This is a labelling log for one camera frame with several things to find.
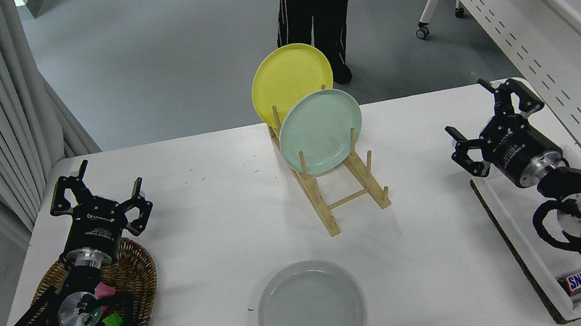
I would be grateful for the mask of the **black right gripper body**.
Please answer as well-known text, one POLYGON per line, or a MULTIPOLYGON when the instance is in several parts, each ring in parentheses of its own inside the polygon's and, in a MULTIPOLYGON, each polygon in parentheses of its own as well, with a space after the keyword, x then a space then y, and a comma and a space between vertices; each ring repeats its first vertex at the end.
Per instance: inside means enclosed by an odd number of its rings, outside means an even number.
POLYGON ((551 168, 564 168, 563 150, 521 115, 491 119, 480 135, 484 159, 518 188, 536 185, 551 168))

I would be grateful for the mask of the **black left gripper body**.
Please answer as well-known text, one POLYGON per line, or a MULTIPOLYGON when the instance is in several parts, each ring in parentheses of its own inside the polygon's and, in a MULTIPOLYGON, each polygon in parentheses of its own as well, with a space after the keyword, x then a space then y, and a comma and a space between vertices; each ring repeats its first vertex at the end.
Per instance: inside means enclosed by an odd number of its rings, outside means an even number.
POLYGON ((79 204, 73 210, 72 224, 64 246, 67 262, 73 262, 77 253, 100 251, 113 257, 119 252, 122 232, 127 225, 126 215, 119 211, 119 203, 96 197, 79 204))

